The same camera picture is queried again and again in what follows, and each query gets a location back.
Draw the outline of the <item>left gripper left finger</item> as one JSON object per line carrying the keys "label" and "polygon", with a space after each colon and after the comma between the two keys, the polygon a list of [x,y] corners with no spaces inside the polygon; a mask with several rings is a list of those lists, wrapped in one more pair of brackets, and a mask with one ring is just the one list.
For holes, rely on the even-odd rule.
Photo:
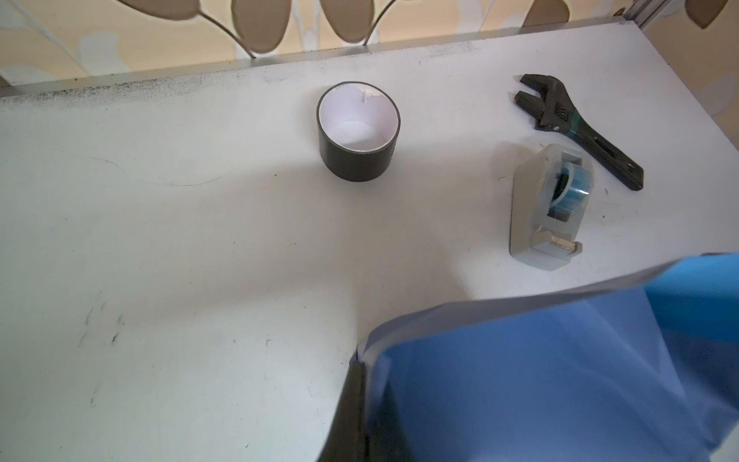
{"label": "left gripper left finger", "polygon": [[367,367],[354,354],[319,462],[364,461],[368,443],[365,431]]}

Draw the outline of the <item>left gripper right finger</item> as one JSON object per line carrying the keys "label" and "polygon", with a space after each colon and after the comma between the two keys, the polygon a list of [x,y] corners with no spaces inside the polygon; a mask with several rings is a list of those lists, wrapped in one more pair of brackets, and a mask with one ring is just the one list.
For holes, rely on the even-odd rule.
{"label": "left gripper right finger", "polygon": [[369,427],[366,460],[371,462],[413,460],[413,452],[400,421],[400,410],[390,385],[386,387],[375,418]]}

